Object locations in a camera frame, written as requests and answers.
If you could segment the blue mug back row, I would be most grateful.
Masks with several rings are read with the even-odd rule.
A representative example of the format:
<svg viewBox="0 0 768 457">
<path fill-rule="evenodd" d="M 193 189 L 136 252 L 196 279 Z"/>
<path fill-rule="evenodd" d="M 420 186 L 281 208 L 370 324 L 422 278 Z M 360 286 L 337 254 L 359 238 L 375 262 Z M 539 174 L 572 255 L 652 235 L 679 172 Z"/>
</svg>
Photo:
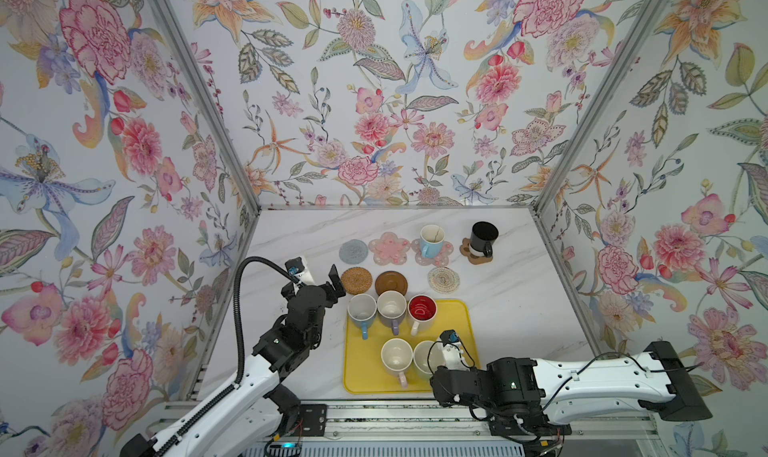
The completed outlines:
<svg viewBox="0 0 768 457">
<path fill-rule="evenodd" d="M 361 331 L 362 339 L 367 340 L 378 313 L 376 299 L 368 294 L 353 296 L 347 307 L 348 317 Z"/>
</svg>

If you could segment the green handle mug front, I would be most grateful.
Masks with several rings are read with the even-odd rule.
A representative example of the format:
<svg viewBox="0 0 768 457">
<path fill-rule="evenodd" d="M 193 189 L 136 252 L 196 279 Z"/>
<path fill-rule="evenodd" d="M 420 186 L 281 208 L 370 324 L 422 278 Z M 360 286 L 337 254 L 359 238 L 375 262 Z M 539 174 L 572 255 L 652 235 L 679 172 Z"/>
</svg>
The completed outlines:
<svg viewBox="0 0 768 457">
<path fill-rule="evenodd" d="M 422 341 L 414 348 L 413 363 L 418 374 L 429 380 L 434 372 L 445 366 L 443 344 L 440 341 Z"/>
</svg>

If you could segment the pink handle mug front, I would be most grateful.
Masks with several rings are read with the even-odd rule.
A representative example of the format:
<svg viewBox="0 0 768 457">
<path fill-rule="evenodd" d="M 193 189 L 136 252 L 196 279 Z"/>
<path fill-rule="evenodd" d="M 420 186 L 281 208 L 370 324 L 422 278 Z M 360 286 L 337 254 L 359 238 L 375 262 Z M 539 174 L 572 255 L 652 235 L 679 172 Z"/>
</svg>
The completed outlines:
<svg viewBox="0 0 768 457">
<path fill-rule="evenodd" d="M 381 348 L 380 358 L 384 368 L 403 389 L 408 387 L 406 374 L 413 363 L 413 356 L 411 345 L 400 338 L 387 340 Z"/>
</svg>

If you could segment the black mug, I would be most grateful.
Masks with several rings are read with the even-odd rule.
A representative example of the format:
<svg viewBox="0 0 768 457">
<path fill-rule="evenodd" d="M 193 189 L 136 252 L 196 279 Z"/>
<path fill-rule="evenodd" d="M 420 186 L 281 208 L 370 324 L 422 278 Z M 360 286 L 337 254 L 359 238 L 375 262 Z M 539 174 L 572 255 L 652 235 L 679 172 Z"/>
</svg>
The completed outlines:
<svg viewBox="0 0 768 457">
<path fill-rule="evenodd" d="M 486 221 L 474 223 L 470 235 L 470 253 L 476 257 L 492 258 L 493 245 L 498 237 L 499 230 L 494 224 Z"/>
</svg>

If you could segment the brown wooden round coaster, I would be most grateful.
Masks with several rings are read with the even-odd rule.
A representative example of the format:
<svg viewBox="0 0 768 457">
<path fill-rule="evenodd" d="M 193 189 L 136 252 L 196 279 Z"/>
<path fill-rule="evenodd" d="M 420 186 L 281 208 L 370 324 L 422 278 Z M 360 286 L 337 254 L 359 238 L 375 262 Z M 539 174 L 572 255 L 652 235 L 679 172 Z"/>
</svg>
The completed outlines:
<svg viewBox="0 0 768 457">
<path fill-rule="evenodd" d="M 375 279 L 374 288 L 378 295 L 388 291 L 406 295 L 408 292 L 408 280 L 397 271 L 385 271 Z"/>
</svg>

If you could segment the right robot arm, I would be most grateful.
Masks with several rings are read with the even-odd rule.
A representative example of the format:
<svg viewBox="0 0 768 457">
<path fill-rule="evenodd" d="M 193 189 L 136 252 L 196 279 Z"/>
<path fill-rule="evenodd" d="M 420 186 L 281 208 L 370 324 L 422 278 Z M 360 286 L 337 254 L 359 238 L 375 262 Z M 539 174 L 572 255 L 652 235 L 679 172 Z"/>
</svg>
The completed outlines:
<svg viewBox="0 0 768 457">
<path fill-rule="evenodd" d="M 443 407 L 481 410 L 528 431 L 616 412 L 708 420 L 691 372 L 671 343 L 654 341 L 639 354 L 607 352 L 587 362 L 506 357 L 479 369 L 449 358 L 433 370 L 430 386 Z"/>
</svg>

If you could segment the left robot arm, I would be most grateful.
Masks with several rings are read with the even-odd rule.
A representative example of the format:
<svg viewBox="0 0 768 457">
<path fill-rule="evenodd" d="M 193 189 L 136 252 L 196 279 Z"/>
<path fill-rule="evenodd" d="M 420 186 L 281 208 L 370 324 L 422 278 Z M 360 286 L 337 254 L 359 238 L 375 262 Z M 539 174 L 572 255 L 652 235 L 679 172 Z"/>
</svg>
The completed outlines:
<svg viewBox="0 0 768 457">
<path fill-rule="evenodd" d="M 287 279 L 281 291 L 287 310 L 248 349 L 241 284 L 247 266 L 254 263 Z M 295 429 L 300 422 L 301 401 L 284 381 L 319 348 L 325 314 L 346 294 L 335 266 L 330 268 L 327 281 L 317 284 L 301 257 L 284 265 L 258 256 L 243 259 L 234 273 L 231 299 L 237 345 L 235 373 L 154 437 L 132 437 L 121 455 L 236 456 L 256 440 Z"/>
</svg>

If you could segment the cork paw print coaster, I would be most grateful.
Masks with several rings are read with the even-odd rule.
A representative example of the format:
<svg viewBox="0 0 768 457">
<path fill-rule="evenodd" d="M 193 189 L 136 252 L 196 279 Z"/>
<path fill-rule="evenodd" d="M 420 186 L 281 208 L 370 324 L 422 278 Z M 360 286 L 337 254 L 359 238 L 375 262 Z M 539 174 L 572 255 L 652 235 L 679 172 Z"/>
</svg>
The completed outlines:
<svg viewBox="0 0 768 457">
<path fill-rule="evenodd" d="M 468 262 L 472 265 L 483 265 L 493 261 L 492 257 L 486 257 L 482 253 L 477 254 L 471 247 L 471 241 L 469 238 L 464 238 L 460 246 L 460 253 L 466 257 Z"/>
</svg>

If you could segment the woven rattan round coaster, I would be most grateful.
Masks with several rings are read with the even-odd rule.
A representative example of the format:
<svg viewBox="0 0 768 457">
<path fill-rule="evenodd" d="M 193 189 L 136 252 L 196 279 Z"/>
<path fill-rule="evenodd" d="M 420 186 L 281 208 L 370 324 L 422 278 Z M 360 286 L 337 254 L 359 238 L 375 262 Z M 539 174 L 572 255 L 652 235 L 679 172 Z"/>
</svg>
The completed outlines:
<svg viewBox="0 0 768 457">
<path fill-rule="evenodd" d="M 353 267 L 341 275 L 341 282 L 350 295 L 366 294 L 373 285 L 372 274 L 365 268 Z"/>
</svg>

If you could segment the colourful woven round coaster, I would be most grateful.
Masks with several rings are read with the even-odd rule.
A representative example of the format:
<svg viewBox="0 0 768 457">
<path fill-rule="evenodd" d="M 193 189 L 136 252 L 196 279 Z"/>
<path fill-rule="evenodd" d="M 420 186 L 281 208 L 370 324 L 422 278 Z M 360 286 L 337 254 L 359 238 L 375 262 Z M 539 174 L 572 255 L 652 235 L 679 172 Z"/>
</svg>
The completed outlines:
<svg viewBox="0 0 768 457">
<path fill-rule="evenodd" d="M 427 280 L 430 287 L 440 294 L 453 293 L 461 284 L 459 275 L 446 267 L 436 267 L 430 270 Z"/>
</svg>

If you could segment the blue handle mug front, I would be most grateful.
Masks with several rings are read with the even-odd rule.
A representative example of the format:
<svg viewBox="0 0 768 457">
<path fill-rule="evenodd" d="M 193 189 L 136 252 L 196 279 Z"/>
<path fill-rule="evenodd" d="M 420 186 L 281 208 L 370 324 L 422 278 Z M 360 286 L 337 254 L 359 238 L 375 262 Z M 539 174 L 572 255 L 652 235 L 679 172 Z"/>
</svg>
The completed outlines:
<svg viewBox="0 0 768 457">
<path fill-rule="evenodd" d="M 445 231 L 437 224 L 428 224 L 420 231 L 419 249 L 425 259 L 435 259 L 445 241 Z"/>
</svg>

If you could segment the grey round coaster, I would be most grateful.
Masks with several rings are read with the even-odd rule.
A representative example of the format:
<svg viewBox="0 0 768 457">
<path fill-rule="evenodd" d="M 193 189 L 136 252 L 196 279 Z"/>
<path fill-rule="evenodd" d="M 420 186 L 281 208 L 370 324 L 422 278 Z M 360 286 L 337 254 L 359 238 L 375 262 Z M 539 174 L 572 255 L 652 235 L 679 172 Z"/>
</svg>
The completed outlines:
<svg viewBox="0 0 768 457">
<path fill-rule="evenodd" d="M 359 239 L 352 239 L 341 245 L 339 249 L 339 259 L 348 265 L 358 265 L 363 263 L 369 253 L 368 245 Z"/>
</svg>

